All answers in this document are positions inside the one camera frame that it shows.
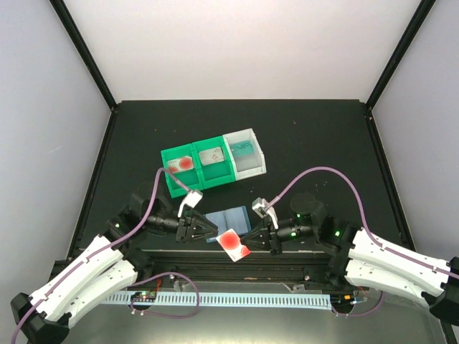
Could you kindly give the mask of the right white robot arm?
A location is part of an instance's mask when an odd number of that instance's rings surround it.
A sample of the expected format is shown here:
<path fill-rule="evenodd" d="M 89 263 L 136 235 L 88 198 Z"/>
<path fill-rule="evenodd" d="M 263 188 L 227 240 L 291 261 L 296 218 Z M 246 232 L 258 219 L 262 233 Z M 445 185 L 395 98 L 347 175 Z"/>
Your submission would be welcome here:
<path fill-rule="evenodd" d="M 283 252 L 286 242 L 312 238 L 330 256 L 320 283 L 344 290 L 370 287 L 426 307 L 437 319 L 458 325 L 458 258 L 425 256 L 375 236 L 365 228 L 329 216 L 309 193 L 290 200 L 291 217 L 275 220 L 271 211 L 241 238 L 249 249 Z"/>

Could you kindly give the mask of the blue card holder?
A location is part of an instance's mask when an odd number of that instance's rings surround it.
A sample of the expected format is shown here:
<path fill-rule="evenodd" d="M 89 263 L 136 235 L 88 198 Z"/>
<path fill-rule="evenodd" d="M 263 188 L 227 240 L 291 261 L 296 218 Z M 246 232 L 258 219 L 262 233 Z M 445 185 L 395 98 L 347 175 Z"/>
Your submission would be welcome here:
<path fill-rule="evenodd" d="M 213 224 L 217 225 L 217 235 L 221 235 L 227 230 L 233 229 L 238 235 L 242 236 L 252 230 L 245 206 L 216 211 L 205 214 L 204 216 Z"/>

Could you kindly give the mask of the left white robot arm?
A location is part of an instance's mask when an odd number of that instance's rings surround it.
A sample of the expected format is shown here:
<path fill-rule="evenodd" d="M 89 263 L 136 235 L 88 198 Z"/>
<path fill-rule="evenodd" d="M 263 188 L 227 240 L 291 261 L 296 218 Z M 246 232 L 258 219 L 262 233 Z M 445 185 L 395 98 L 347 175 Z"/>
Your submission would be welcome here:
<path fill-rule="evenodd" d="M 62 343 L 70 329 L 107 297 L 164 277 L 164 273 L 154 275 L 152 258 L 138 246 L 147 233 L 173 234 L 178 243 L 217 234 L 217 226 L 195 210 L 201 191 L 188 189 L 174 210 L 167 198 L 157 194 L 157 183 L 150 196 L 144 190 L 140 187 L 133 193 L 107 229 L 46 285 L 11 300 L 16 323 L 12 343 L 20 333 L 28 343 Z"/>

